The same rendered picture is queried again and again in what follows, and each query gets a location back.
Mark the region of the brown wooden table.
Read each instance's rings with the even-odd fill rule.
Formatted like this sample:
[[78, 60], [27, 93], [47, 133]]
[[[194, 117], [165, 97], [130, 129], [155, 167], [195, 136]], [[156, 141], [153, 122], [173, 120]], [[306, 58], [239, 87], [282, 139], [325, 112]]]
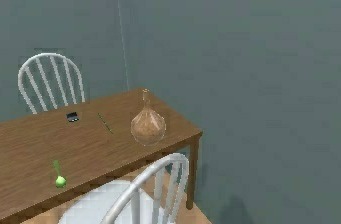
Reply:
[[[148, 147], [130, 131], [143, 107], [140, 89], [0, 123], [0, 224], [20, 224], [184, 147], [195, 167], [201, 129], [157, 97], [151, 105], [164, 117], [166, 133]], [[78, 121], [67, 120], [72, 112]], [[63, 188], [55, 185], [54, 160]]]

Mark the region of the clear round glass flask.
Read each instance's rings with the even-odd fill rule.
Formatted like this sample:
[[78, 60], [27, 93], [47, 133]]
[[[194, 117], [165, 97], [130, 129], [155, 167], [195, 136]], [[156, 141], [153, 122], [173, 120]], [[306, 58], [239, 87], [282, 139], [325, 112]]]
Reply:
[[151, 107], [150, 91], [142, 91], [143, 108], [131, 121], [131, 134], [144, 146], [158, 143], [165, 135], [165, 119]]

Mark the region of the thin green pencil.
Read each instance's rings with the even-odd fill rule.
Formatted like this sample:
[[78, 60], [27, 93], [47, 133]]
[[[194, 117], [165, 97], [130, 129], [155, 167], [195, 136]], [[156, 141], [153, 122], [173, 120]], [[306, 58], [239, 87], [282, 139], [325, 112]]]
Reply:
[[108, 129], [108, 131], [111, 133], [111, 134], [114, 134], [114, 132], [112, 131], [112, 129], [109, 127], [109, 125], [106, 123], [106, 121], [104, 120], [103, 116], [98, 112], [97, 113], [99, 119], [102, 121], [102, 123], [104, 124], [104, 126]]

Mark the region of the white spindle-back chair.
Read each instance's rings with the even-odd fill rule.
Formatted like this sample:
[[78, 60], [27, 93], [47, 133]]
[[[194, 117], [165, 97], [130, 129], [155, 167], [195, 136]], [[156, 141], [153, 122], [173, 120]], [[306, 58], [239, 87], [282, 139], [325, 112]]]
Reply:
[[33, 114], [86, 101], [82, 73], [68, 57], [39, 53], [19, 68], [18, 90]]
[[58, 224], [176, 224], [188, 175], [188, 158], [170, 154], [133, 181], [115, 180], [88, 192]]

